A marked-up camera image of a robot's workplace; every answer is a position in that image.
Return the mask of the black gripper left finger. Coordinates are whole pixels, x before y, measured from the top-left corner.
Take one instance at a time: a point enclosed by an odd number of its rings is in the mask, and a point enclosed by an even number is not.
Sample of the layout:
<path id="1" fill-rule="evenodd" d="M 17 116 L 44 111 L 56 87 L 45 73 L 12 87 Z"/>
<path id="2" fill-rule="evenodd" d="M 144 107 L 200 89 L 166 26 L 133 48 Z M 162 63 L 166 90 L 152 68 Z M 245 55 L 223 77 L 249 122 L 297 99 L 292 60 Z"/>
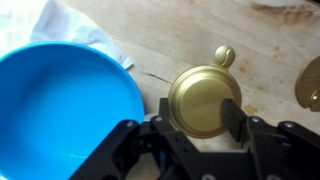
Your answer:
<path id="1" fill-rule="evenodd" d="M 159 180 L 199 180 L 193 162 L 198 151 L 170 124 L 168 99 L 161 98 L 159 105 L 150 121 L 118 123 L 70 180 L 124 180 L 144 154 L 153 156 Z"/>

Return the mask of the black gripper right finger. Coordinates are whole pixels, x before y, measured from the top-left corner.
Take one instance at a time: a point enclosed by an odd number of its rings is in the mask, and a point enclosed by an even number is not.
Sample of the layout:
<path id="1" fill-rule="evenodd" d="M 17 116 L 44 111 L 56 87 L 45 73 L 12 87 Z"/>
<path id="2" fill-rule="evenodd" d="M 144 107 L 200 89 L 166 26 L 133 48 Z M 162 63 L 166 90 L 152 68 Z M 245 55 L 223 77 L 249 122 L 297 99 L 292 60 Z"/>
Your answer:
<path id="1" fill-rule="evenodd" d="M 232 99 L 221 119 L 233 139 L 252 156 L 259 180 L 320 180 L 320 136 L 293 121 L 272 126 L 247 115 Z"/>

